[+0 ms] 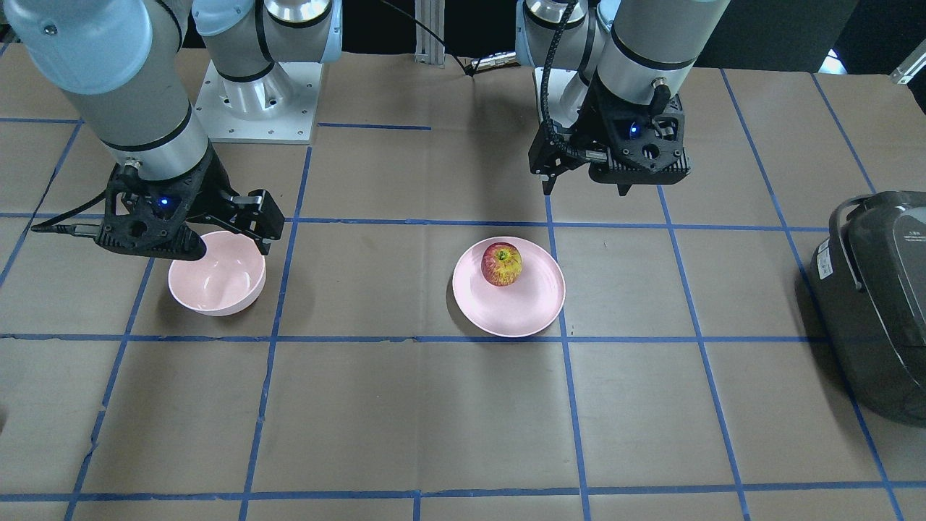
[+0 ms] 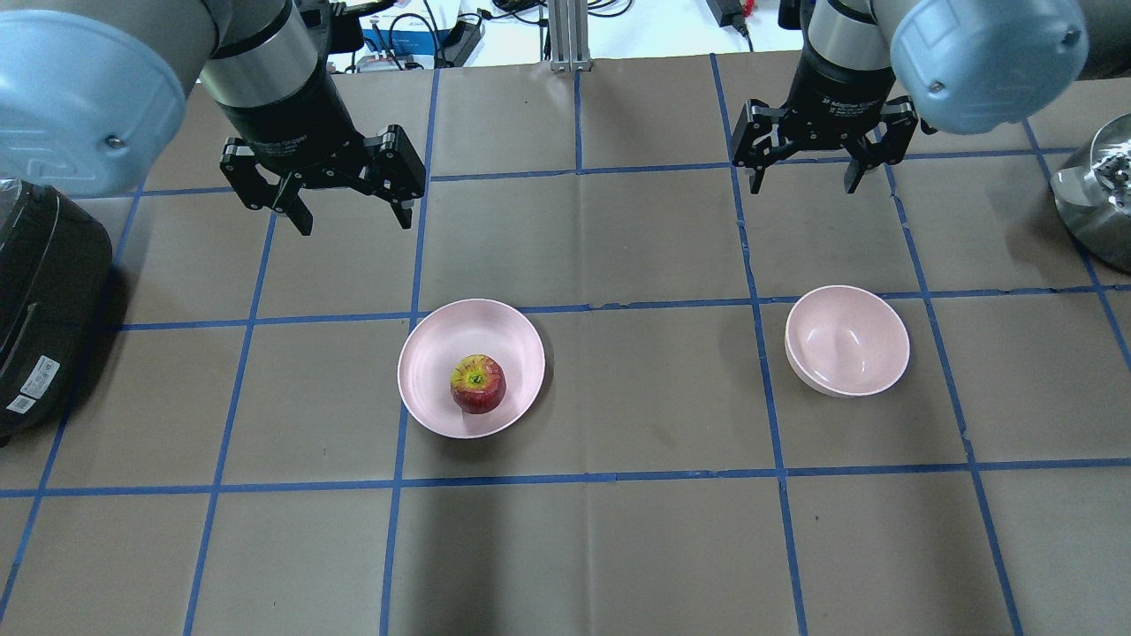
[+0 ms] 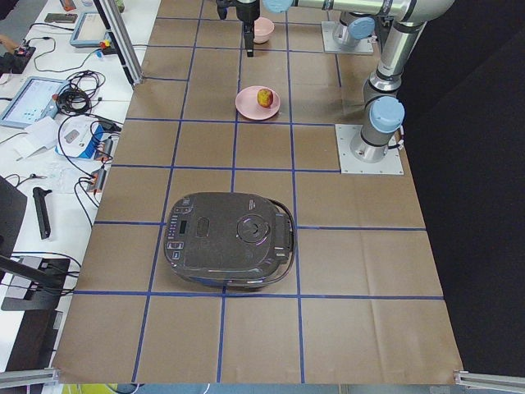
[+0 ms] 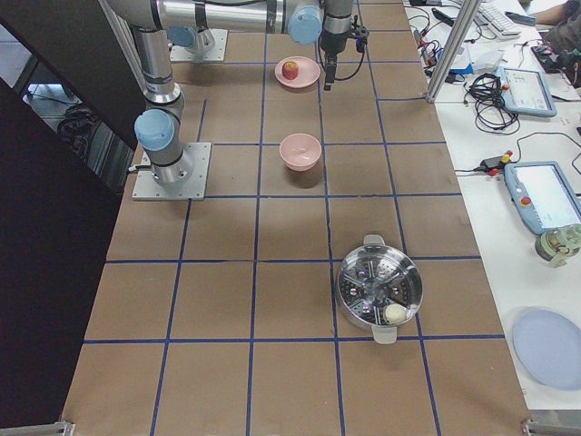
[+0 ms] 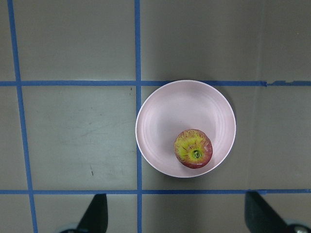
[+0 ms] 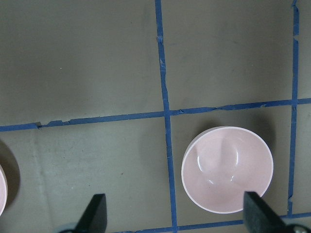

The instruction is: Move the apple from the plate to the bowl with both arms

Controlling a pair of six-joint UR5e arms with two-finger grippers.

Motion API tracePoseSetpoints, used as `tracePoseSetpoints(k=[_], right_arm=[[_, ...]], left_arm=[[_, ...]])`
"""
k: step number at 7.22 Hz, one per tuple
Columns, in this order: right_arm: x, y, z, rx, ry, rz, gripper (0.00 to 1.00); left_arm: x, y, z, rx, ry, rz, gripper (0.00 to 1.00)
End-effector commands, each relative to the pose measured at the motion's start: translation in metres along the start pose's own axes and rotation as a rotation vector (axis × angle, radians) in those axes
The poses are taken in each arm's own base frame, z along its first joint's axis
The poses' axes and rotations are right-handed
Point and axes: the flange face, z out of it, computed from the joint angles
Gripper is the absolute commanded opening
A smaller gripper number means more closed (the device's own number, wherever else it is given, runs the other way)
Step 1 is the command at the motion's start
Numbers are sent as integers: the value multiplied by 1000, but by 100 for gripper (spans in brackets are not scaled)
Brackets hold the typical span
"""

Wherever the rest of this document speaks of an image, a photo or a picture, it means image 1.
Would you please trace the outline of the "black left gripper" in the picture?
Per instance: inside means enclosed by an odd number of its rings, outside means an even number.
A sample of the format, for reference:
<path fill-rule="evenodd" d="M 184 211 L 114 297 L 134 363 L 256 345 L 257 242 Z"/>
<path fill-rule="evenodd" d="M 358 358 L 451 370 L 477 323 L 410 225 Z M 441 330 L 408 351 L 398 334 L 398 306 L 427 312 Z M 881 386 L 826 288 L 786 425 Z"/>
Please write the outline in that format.
<path fill-rule="evenodd" d="M 635 105 L 616 98 L 576 72 L 535 74 L 541 126 L 529 149 L 529 168 L 552 194 L 558 176 L 583 165 L 589 178 L 616 184 L 626 197 L 633 184 L 676 184 L 690 174 L 684 150 L 684 110 L 665 78 L 653 82 L 653 99 Z"/>

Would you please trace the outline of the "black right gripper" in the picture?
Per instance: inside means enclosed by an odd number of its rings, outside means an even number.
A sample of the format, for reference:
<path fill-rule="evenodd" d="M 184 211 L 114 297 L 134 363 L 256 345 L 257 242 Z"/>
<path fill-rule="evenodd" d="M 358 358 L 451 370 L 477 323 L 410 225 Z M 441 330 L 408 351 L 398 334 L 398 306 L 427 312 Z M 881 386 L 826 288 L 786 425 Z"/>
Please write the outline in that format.
<path fill-rule="evenodd" d="M 103 200 L 95 243 L 122 255 L 197 261 L 206 252 L 189 227 L 197 222 L 244 235 L 268 256 L 284 230 L 284 214 L 271 193 L 238 194 L 212 148 L 194 169 L 166 181 L 142 180 L 138 166 L 127 161 L 113 170 Z"/>

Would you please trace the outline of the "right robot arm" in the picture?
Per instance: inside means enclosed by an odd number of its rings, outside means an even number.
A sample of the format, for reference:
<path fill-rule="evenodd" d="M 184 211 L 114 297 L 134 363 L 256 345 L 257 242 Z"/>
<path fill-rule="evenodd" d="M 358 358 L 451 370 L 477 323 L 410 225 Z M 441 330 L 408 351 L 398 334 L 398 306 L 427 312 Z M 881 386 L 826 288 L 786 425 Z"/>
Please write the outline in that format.
<path fill-rule="evenodd" d="M 33 233 L 197 261 L 196 222 L 268 254 L 284 214 L 267 190 L 235 191 L 213 144 L 310 142 L 322 66 L 343 49 L 341 1 L 7 1 L 4 13 L 115 159 L 98 224 L 71 210 Z"/>

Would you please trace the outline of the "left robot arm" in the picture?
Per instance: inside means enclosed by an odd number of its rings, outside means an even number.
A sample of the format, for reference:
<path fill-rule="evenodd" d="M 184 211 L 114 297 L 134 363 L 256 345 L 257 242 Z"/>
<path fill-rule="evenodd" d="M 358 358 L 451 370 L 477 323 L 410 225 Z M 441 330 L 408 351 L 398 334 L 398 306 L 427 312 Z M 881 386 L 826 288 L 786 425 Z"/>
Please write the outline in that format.
<path fill-rule="evenodd" d="M 516 55 L 535 70 L 529 169 L 551 195 L 581 167 L 627 195 L 690 174 L 680 89 L 727 1 L 519 1 Z"/>

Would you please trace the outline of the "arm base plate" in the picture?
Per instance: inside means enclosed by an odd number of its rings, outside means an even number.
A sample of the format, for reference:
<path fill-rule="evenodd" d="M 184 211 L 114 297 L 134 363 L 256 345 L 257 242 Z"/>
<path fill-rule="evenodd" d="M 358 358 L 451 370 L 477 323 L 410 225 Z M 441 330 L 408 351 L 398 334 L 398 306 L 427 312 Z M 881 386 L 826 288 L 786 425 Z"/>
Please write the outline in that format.
<path fill-rule="evenodd" d="M 284 62 L 251 82 L 208 65 L 194 110 L 215 144 L 310 145 L 325 67 Z"/>

